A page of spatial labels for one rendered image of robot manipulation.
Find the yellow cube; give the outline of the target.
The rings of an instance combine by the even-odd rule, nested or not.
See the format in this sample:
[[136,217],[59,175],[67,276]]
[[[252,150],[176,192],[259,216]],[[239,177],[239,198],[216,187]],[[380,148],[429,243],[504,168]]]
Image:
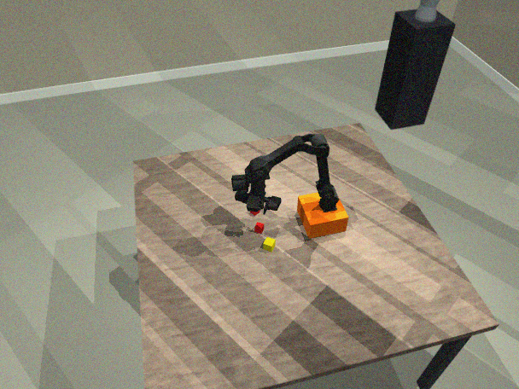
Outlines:
[[276,245],[276,240],[266,237],[264,243],[263,243],[263,249],[272,252],[274,247]]

